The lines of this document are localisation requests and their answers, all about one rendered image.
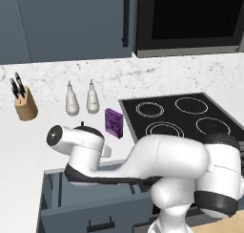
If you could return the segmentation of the grey open drawer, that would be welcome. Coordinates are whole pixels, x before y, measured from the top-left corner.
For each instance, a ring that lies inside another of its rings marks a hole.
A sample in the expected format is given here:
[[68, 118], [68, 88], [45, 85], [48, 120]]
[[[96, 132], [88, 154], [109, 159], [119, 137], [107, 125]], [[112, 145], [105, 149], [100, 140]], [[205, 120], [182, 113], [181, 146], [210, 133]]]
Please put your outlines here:
[[43, 178], [38, 233], [87, 233], [92, 224], [107, 222], [115, 228], [92, 233], [135, 233], [140, 225], [152, 223], [159, 209], [142, 184], [94, 184], [76, 186], [62, 171]]

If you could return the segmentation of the purple box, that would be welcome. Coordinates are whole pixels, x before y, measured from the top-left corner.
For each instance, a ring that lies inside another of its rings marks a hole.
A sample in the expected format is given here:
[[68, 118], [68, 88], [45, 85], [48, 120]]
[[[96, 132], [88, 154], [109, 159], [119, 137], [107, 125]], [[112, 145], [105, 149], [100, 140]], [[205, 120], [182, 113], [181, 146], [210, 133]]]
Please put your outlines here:
[[105, 110], [105, 129], [116, 138], [123, 137], [123, 115], [107, 108]]

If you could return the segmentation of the wooden knife block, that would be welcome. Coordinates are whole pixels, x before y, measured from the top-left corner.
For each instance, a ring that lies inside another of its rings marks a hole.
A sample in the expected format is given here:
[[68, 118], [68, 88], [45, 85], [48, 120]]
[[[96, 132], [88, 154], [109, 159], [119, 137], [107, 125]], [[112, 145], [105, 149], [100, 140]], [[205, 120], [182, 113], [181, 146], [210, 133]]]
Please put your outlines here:
[[28, 86], [25, 86], [25, 96], [19, 96], [14, 101], [14, 106], [19, 119], [22, 121], [33, 120], [38, 115], [38, 109]]

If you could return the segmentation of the grey cupboard door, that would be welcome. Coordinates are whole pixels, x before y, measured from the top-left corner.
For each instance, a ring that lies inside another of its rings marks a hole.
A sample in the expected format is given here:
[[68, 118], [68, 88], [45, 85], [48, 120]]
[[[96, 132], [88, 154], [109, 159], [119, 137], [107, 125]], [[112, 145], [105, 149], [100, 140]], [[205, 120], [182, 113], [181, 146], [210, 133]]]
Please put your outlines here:
[[17, 0], [0, 0], [0, 64], [30, 63]]
[[33, 62], [124, 58], [123, 0], [17, 0]]

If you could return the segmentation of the black handled knife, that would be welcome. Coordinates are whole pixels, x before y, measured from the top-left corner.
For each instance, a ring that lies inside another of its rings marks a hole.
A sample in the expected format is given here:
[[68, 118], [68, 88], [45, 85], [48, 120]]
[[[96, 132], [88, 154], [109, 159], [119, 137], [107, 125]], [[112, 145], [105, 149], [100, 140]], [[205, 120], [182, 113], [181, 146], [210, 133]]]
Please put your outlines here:
[[13, 78], [10, 79], [10, 84], [11, 84], [11, 90], [12, 90], [14, 96], [18, 99], [19, 98], [19, 90], [18, 90], [18, 87], [17, 87]]
[[21, 80], [21, 78], [20, 78], [18, 73], [14, 73], [14, 76], [15, 76], [15, 79], [16, 79], [16, 81], [18, 83], [18, 86], [19, 86], [19, 92], [20, 92], [21, 96], [23, 98], [25, 98], [26, 91], [25, 91], [24, 85], [22, 84], [22, 80]]

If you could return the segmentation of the white bottle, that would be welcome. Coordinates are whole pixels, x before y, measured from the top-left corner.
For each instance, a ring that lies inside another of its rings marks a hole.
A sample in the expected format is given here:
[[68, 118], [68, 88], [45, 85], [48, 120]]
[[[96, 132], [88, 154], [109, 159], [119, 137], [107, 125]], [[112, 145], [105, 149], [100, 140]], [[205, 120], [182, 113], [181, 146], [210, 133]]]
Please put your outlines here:
[[90, 114], [97, 114], [99, 112], [100, 105], [97, 96], [97, 92], [94, 89], [93, 81], [90, 81], [90, 88], [87, 95], [87, 110]]
[[68, 91], [66, 94], [66, 112], [69, 116], [77, 116], [79, 113], [79, 104], [72, 85], [68, 82]]

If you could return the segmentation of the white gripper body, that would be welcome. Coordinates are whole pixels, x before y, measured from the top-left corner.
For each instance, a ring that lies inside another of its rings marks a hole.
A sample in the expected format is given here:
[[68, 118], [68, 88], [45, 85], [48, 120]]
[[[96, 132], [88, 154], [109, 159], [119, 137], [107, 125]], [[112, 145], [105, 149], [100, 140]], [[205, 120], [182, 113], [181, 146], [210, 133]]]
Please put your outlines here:
[[102, 158], [109, 158], [112, 155], [112, 148], [105, 144], [101, 153]]

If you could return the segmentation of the black hob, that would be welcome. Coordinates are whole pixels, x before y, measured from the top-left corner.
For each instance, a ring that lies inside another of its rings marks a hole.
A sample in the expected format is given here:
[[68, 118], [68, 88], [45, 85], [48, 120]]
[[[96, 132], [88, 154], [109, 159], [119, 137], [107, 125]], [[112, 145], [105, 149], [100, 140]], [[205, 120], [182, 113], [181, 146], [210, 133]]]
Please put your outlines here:
[[205, 93], [120, 99], [134, 142], [163, 134], [203, 142], [209, 134], [228, 134], [238, 141], [244, 160], [244, 126]]

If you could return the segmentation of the black microwave oven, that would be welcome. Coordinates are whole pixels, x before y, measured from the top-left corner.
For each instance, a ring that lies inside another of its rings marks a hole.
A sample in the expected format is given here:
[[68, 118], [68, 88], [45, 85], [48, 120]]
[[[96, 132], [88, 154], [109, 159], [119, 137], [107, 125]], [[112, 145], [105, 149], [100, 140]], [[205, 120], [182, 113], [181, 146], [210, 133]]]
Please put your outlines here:
[[134, 53], [244, 53], [244, 0], [137, 0]]

